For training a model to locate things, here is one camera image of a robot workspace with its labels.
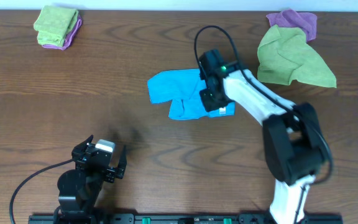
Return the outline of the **blue microfiber cloth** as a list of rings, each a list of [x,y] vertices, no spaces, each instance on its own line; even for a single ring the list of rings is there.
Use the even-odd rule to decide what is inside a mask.
[[[235,104],[207,112],[201,102],[200,91],[206,88],[198,69],[168,70],[147,81],[152,104],[170,102],[168,117],[173,120],[191,120],[202,117],[233,116]]]

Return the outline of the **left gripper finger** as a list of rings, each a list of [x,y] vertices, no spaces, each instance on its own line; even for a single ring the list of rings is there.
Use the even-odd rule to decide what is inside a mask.
[[[123,179],[126,171],[126,146],[123,147],[122,153],[116,167],[116,178]]]
[[[93,135],[90,135],[86,140],[76,145],[71,152],[72,158],[73,159],[82,158],[85,155],[88,146],[92,143],[92,140],[93,140]]]

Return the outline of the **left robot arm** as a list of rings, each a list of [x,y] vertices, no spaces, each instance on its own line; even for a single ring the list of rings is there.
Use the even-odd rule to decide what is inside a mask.
[[[105,182],[122,179],[127,166],[126,147],[122,148],[118,165],[110,166],[115,144],[93,136],[76,145],[71,156],[75,168],[63,173],[57,182],[60,206],[53,214],[54,223],[108,223],[108,216],[94,205]]]

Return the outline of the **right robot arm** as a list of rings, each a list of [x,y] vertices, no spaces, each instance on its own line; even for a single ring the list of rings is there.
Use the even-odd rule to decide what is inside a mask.
[[[264,154],[275,178],[269,214],[275,223],[306,221],[304,206],[308,191],[321,166],[333,165],[315,109],[278,96],[255,79],[240,61],[226,63],[218,50],[210,50],[196,61],[206,88],[200,91],[206,111],[241,105],[262,127]]]

